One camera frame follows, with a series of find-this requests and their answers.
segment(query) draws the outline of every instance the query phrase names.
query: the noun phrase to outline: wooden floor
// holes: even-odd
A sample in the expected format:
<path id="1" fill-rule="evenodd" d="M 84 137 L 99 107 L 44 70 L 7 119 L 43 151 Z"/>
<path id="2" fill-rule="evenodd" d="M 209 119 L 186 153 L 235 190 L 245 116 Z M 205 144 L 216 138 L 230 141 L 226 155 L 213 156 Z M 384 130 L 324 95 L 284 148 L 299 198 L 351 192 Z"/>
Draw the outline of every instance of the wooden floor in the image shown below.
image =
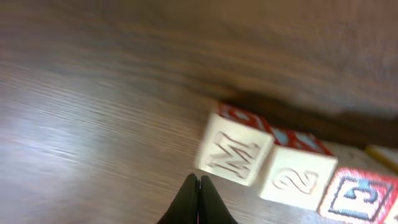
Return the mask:
<path id="1" fill-rule="evenodd" d="M 0 2 L 0 223 L 155 223 L 213 100 L 398 146 L 395 6 Z M 212 177 L 240 223 L 332 223 Z"/>

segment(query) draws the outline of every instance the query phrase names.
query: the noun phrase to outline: wooden block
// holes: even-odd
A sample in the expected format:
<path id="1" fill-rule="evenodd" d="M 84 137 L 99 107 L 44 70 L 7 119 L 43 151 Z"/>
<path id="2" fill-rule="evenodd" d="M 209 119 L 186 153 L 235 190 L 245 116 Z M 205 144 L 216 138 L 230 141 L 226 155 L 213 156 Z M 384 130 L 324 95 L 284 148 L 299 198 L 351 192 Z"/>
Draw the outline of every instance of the wooden block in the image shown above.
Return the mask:
<path id="1" fill-rule="evenodd" d="M 251 185 L 274 138 L 264 118 L 218 103 L 208 122 L 195 165 L 206 172 Z"/>
<path id="2" fill-rule="evenodd" d="M 353 168 L 338 169 L 318 212 L 347 223 L 383 223 L 398 196 L 398 179 Z M 396 216 L 387 217 L 389 223 Z"/>
<path id="3" fill-rule="evenodd" d="M 316 210 L 338 159 L 313 135 L 269 127 L 275 146 L 260 198 Z"/>
<path id="4" fill-rule="evenodd" d="M 365 151 L 375 160 L 398 173 L 398 149 L 368 146 Z"/>
<path id="5" fill-rule="evenodd" d="M 316 210 L 337 165 L 337 158 L 276 146 L 267 165 L 260 198 Z"/>

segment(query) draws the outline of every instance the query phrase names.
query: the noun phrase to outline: floor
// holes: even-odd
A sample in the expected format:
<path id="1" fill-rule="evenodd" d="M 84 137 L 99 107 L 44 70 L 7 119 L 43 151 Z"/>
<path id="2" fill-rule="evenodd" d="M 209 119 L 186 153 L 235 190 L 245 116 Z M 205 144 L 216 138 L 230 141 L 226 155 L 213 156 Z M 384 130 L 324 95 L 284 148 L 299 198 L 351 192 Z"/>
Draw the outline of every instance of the floor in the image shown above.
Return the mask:
<path id="1" fill-rule="evenodd" d="M 0 2 L 0 223 L 155 223 L 214 100 L 398 146 L 396 7 L 284 2 Z M 213 182 L 239 223 L 333 223 Z"/>

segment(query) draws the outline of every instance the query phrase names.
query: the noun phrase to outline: number 2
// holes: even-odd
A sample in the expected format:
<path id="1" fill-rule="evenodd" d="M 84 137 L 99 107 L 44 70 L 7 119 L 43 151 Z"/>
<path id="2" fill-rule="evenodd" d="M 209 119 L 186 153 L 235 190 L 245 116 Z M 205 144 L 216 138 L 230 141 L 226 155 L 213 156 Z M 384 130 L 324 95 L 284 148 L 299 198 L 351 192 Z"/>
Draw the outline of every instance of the number 2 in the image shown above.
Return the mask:
<path id="1" fill-rule="evenodd" d="M 299 174 L 291 168 L 282 168 L 272 180 L 272 184 L 281 190 L 294 187 L 302 193 L 310 195 L 317 185 L 317 180 L 318 174 L 316 172 L 306 170 L 303 174 Z"/>

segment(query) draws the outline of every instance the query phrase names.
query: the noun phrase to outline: letter m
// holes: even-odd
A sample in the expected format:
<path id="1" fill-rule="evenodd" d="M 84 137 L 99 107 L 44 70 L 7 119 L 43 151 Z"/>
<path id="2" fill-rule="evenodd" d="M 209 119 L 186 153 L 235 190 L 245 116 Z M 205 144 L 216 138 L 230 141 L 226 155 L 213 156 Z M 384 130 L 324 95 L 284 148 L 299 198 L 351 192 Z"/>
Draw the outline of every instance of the letter m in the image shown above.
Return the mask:
<path id="1" fill-rule="evenodd" d="M 258 156 L 260 147 L 257 144 L 244 144 L 230 138 L 223 132 L 217 133 L 213 147 L 217 147 L 216 154 L 209 155 L 210 167 L 219 167 L 235 173 L 245 179 L 250 172 L 250 166 Z"/>

